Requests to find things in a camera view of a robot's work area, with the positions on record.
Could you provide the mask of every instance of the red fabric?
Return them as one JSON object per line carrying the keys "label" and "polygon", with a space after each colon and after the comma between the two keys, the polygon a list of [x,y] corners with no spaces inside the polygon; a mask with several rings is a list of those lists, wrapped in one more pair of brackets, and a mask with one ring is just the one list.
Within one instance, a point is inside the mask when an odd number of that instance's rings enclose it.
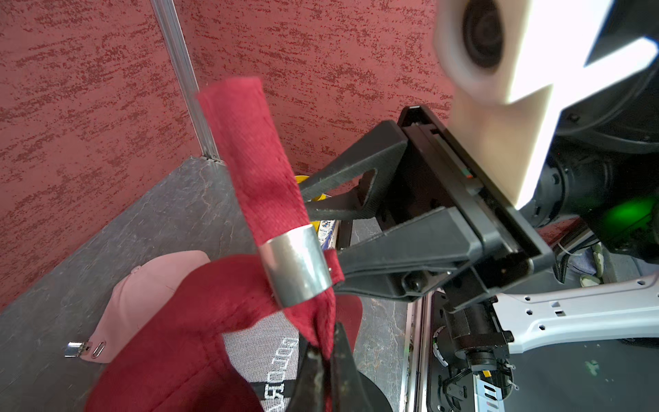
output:
{"label": "red fabric", "polygon": [[[260,81],[231,79],[198,98],[256,244],[308,224]],[[333,282],[343,280],[336,252],[325,256]],[[257,256],[230,256],[202,266],[108,366],[86,410],[261,410],[250,385],[231,366],[222,334],[249,328],[277,310]],[[284,313],[328,359],[336,315],[333,289]],[[361,313],[357,319],[358,328]],[[345,325],[353,347],[354,325]]]}
{"label": "red fabric", "polygon": [[[332,280],[341,281],[336,252],[325,256]],[[258,256],[230,256],[196,269],[108,365],[86,410],[261,410],[254,390],[231,366],[222,334],[247,329],[277,310]],[[327,316],[312,301],[285,314],[312,344],[318,337],[309,331],[328,330]]]}
{"label": "red fabric", "polygon": [[336,297],[336,322],[343,325],[352,350],[355,350],[363,312],[364,307],[359,297],[354,295],[338,295]]}
{"label": "red fabric", "polygon": [[197,96],[256,245],[309,224],[261,80],[230,78]]}

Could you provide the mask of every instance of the yellow object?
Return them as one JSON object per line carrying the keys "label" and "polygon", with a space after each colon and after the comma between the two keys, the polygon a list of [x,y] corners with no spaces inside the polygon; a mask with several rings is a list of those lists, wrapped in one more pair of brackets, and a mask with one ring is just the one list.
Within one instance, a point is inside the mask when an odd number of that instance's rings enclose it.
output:
{"label": "yellow object", "polygon": [[[302,183],[303,181],[307,180],[308,178],[309,178],[309,176],[305,176],[305,175],[297,175],[297,176],[295,176],[295,181],[296,181],[297,184],[299,185],[300,183]],[[313,198],[312,200],[313,200],[314,202],[317,202],[317,201],[319,201],[319,200],[325,200],[325,199],[327,199],[327,198],[328,198],[328,196],[327,196],[326,194],[323,193],[323,194],[321,194],[319,197]],[[319,222],[318,220],[316,220],[316,221],[311,222],[311,224],[316,228],[316,233],[318,233],[318,228],[320,227],[320,222]]]}

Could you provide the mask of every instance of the gray stone floor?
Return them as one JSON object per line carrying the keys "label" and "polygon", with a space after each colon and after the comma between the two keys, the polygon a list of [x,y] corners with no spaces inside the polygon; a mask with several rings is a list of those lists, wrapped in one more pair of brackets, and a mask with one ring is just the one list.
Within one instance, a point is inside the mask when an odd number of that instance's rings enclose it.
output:
{"label": "gray stone floor", "polygon": [[[365,241],[380,233],[375,219],[353,222],[351,243]],[[357,368],[383,391],[394,411],[399,410],[404,363],[407,303],[362,298],[364,313],[355,344]]]}
{"label": "gray stone floor", "polygon": [[[371,230],[357,230],[355,240]],[[211,259],[255,251],[226,168],[200,158],[188,159],[0,314],[0,411],[81,410],[103,367],[65,359],[67,342],[91,335],[113,286],[133,267],[191,249]],[[365,299],[355,349],[358,366],[395,410],[406,308]]]}

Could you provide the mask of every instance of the black bracket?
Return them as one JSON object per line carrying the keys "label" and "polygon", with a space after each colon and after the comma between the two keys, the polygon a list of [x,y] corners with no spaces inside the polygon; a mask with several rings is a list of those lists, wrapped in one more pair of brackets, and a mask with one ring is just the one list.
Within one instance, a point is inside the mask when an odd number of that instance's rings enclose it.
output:
{"label": "black bracket", "polygon": [[482,251],[458,209],[436,208],[339,251],[345,282],[334,291],[411,302],[455,277]]}
{"label": "black bracket", "polygon": [[[383,121],[322,170],[300,183],[311,220],[368,219],[387,193],[407,137],[392,120]],[[357,187],[318,202],[309,200],[362,175]]]}

